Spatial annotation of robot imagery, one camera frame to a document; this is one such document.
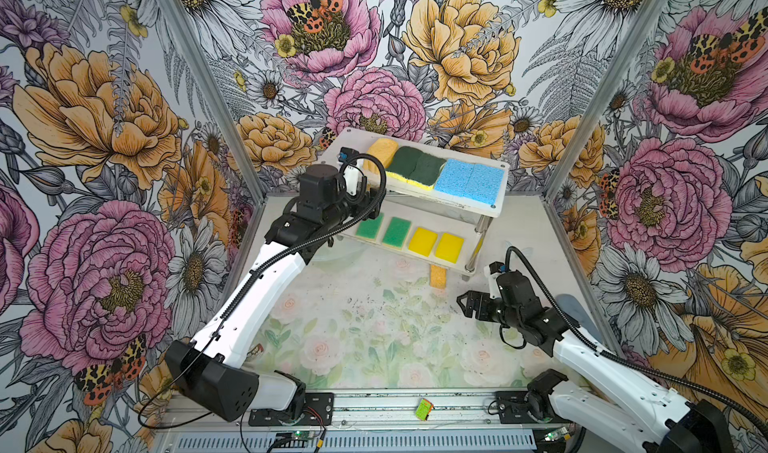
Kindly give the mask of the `orange cellulose sponge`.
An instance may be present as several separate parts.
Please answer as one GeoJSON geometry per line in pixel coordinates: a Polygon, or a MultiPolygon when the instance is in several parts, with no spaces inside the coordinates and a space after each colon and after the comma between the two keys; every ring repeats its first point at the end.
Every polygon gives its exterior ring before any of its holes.
{"type": "MultiPolygon", "coordinates": [[[[400,145],[390,137],[382,137],[377,139],[366,153],[375,157],[383,165],[384,170],[387,170],[399,147],[400,145]]],[[[362,169],[366,173],[379,174],[376,164],[369,159],[364,160],[362,169]]]]}
{"type": "Polygon", "coordinates": [[[447,269],[437,265],[431,265],[429,284],[432,288],[445,289],[447,285],[447,269]]]}

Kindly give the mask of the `yellow sponge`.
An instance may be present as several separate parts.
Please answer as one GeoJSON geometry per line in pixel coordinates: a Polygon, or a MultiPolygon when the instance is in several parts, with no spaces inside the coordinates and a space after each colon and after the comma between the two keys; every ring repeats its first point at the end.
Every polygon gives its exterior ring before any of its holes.
{"type": "Polygon", "coordinates": [[[435,250],[435,257],[456,264],[464,245],[464,238],[451,233],[443,233],[435,250]]]}
{"type": "Polygon", "coordinates": [[[436,232],[417,227],[408,244],[408,250],[415,254],[429,257],[437,238],[438,234],[436,232]]]}

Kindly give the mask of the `green scrub sponge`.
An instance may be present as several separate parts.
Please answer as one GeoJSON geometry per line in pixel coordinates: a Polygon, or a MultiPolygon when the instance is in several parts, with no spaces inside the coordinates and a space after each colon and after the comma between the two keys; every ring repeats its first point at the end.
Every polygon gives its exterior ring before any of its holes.
{"type": "Polygon", "coordinates": [[[366,241],[375,241],[378,237],[384,220],[384,214],[380,213],[374,219],[367,219],[359,223],[355,236],[366,241]]]}
{"type": "Polygon", "coordinates": [[[408,236],[412,222],[393,217],[382,238],[382,244],[391,248],[401,249],[408,236]]]}

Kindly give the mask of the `dark green scouring sponge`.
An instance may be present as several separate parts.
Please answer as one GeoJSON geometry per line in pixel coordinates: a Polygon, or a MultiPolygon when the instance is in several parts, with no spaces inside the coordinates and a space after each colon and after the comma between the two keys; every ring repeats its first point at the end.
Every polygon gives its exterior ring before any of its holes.
{"type": "Polygon", "coordinates": [[[387,177],[398,181],[408,180],[414,173],[423,155],[424,152],[418,148],[409,146],[399,147],[386,168],[387,177]]]}
{"type": "Polygon", "coordinates": [[[445,164],[446,159],[423,153],[416,161],[414,170],[407,175],[406,182],[424,190],[433,190],[445,164]]]}

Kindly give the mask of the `blue cellulose sponge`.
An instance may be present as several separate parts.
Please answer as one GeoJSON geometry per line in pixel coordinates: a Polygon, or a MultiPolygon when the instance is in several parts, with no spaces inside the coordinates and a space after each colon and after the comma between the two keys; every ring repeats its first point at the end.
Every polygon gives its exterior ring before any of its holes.
{"type": "Polygon", "coordinates": [[[448,159],[434,185],[434,190],[456,197],[462,197],[474,170],[472,163],[448,159]]]}
{"type": "Polygon", "coordinates": [[[475,164],[463,189],[464,197],[485,205],[494,205],[502,187],[503,176],[503,169],[475,164]]]}

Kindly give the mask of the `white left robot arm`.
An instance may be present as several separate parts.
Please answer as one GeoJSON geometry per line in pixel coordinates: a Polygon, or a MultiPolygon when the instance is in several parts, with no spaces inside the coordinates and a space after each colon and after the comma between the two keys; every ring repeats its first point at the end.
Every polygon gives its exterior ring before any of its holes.
{"type": "Polygon", "coordinates": [[[264,238],[247,276],[214,317],[188,341],[174,341],[165,361],[188,399],[231,422],[252,409],[303,409],[303,383],[285,373],[258,374],[243,365],[277,300],[332,238],[376,216],[386,191],[371,188],[358,162],[315,164],[299,178],[264,238]]]}

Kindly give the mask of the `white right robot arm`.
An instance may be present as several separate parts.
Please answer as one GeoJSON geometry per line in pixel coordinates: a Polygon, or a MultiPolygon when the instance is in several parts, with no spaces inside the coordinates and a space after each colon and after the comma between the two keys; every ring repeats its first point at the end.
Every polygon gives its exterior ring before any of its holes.
{"type": "Polygon", "coordinates": [[[496,262],[491,283],[498,293],[469,290],[458,296],[464,316],[514,329],[533,346],[578,373],[595,392],[548,369],[521,400],[498,397],[501,418],[538,423],[567,420],[625,452],[732,452],[728,422],[707,401],[694,403],[659,374],[609,358],[608,350],[556,302],[543,305],[529,279],[496,262]]]}

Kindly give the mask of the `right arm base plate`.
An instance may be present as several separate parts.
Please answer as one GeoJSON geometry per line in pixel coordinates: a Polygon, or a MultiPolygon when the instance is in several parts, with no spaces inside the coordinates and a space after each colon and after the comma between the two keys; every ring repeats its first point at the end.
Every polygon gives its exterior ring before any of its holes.
{"type": "Polygon", "coordinates": [[[567,424],[558,416],[549,398],[531,391],[503,390],[495,393],[494,405],[502,424],[567,424]]]}

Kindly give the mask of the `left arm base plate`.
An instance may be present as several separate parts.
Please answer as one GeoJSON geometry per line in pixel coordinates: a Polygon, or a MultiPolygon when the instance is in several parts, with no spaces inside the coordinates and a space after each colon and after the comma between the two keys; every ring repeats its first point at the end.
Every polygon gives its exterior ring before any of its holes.
{"type": "Polygon", "coordinates": [[[329,427],[334,415],[334,393],[306,393],[301,405],[287,410],[251,410],[247,424],[251,427],[329,427]]]}

